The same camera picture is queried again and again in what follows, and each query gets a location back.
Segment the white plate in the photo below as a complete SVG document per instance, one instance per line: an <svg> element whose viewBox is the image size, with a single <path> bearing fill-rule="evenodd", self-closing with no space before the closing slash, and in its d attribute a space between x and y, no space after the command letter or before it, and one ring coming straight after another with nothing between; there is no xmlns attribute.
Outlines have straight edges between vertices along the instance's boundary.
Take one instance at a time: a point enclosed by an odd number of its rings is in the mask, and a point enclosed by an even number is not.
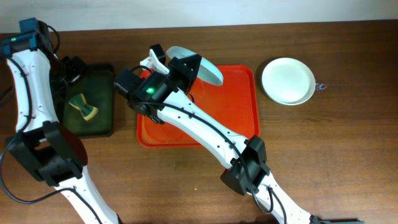
<svg viewBox="0 0 398 224"><path fill-rule="evenodd" d="M183 47L173 46L166 51L166 54L171 59L173 59L174 57L180 59L195 55L196 53ZM218 70L215 65L213 65L204 57L202 57L200 61L198 78L216 86L222 85L224 81L223 74Z"/></svg>
<svg viewBox="0 0 398 224"><path fill-rule="evenodd" d="M302 62L292 58L278 58L262 72L262 87L267 95L283 105L299 105L311 98L315 78Z"/></svg>

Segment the green indicator light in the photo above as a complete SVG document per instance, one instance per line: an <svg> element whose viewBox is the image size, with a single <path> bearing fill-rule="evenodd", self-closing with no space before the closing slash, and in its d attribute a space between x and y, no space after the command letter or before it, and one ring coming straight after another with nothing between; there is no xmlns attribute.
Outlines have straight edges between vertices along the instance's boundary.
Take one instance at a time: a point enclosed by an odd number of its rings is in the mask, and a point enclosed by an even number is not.
<svg viewBox="0 0 398 224"><path fill-rule="evenodd" d="M152 87L150 87L150 88L148 88L147 89L147 93L154 93L155 92L155 89L154 88L152 88Z"/></svg>

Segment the tabletop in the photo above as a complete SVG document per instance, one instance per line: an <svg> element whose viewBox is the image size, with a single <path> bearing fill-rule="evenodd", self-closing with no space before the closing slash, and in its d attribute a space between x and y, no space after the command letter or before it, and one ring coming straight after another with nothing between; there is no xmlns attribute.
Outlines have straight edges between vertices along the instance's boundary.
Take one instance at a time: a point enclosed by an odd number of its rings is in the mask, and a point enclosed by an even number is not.
<svg viewBox="0 0 398 224"><path fill-rule="evenodd" d="M94 30L60 36L59 57L110 63L116 74L138 65L157 43L164 49L188 48L216 65L247 65L256 77L267 165L285 192L324 220L398 222L398 21ZM267 63L279 57L308 65L322 90L302 105L273 102L260 78ZM4 62L0 72L3 91L12 77ZM3 139L15 133L16 111L15 100L0 108L2 147ZM220 181L224 169L204 147L142 147L136 119L126 100L115 95L113 135L82 140L93 182L124 223L274 220L250 196L238 195ZM9 154L3 174L20 198L53 191ZM23 205L1 191L0 223L82 220L62 195Z"/></svg>

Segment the red tray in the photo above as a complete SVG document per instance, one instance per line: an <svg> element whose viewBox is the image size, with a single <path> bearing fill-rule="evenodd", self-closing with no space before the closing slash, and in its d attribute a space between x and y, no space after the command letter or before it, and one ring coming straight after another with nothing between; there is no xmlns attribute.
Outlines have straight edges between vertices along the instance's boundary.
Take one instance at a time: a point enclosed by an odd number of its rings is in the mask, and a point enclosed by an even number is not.
<svg viewBox="0 0 398 224"><path fill-rule="evenodd" d="M197 79L191 94L195 104L222 125L247 138L260 135L254 75L245 65L219 65L224 76L222 86ZM171 124L155 124L139 114L138 141L148 148L200 146L193 138Z"/></svg>

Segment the sponge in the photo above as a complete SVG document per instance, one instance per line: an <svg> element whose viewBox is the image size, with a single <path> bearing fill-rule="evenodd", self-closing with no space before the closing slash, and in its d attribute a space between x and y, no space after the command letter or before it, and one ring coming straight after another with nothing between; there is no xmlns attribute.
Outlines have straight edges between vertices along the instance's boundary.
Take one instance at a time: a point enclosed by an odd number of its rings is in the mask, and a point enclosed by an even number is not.
<svg viewBox="0 0 398 224"><path fill-rule="evenodd" d="M81 93L71 97L69 104L79 110L86 121L93 118L98 112L98 108L87 104L85 96Z"/></svg>

